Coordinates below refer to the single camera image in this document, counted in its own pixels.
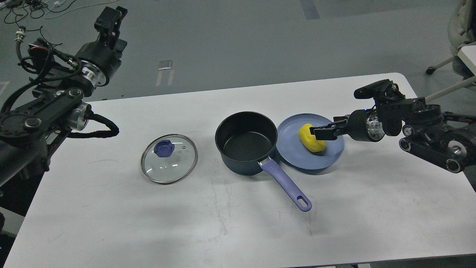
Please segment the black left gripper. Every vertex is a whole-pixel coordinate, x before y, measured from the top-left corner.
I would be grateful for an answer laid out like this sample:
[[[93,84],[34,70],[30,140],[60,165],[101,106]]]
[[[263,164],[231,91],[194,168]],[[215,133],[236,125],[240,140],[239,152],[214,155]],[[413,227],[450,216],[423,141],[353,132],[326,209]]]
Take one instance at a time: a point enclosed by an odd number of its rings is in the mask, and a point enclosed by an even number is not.
[[[106,86],[121,66],[121,57],[127,42],[118,39],[120,25],[126,17],[128,9],[118,6],[105,7],[94,23],[95,30],[99,33],[97,40],[84,44],[76,53],[76,57],[92,64],[101,73],[97,86]]]

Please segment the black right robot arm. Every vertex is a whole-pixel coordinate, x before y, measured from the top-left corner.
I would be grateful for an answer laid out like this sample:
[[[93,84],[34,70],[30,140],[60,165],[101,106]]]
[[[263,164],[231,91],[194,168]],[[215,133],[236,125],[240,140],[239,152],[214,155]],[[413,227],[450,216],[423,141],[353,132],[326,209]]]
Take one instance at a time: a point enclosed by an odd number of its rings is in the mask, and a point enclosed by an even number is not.
[[[321,127],[310,127],[317,140],[348,135],[355,141],[379,142],[398,136],[409,154],[459,173],[476,162],[475,117],[442,112],[424,98],[406,98],[396,83],[384,79],[354,91],[356,99],[373,99],[374,107],[360,109]]]

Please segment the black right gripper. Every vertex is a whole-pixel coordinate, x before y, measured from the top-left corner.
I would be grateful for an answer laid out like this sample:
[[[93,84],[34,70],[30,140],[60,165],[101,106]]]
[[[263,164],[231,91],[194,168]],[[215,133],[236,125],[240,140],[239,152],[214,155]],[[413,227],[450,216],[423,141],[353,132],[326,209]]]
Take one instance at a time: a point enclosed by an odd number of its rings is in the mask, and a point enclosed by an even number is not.
[[[335,117],[335,124],[310,127],[316,140],[331,141],[340,135],[349,135],[355,141],[379,142],[385,136],[383,124],[375,109],[360,109],[343,117]]]

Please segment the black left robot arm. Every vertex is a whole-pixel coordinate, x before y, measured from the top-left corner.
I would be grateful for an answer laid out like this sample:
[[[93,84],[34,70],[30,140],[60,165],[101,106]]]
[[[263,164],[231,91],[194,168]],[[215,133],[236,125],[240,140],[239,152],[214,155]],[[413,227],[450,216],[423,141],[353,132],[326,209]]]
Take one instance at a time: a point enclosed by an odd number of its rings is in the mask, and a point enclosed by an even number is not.
[[[99,33],[75,55],[57,50],[43,38],[20,51],[26,29],[16,32],[19,66],[36,75],[1,107],[1,184],[14,176],[29,179],[49,171],[52,155],[67,138],[109,138],[119,134],[111,120],[83,102],[97,87],[109,84],[121,66],[127,42],[120,25],[128,10],[105,7],[94,23]]]

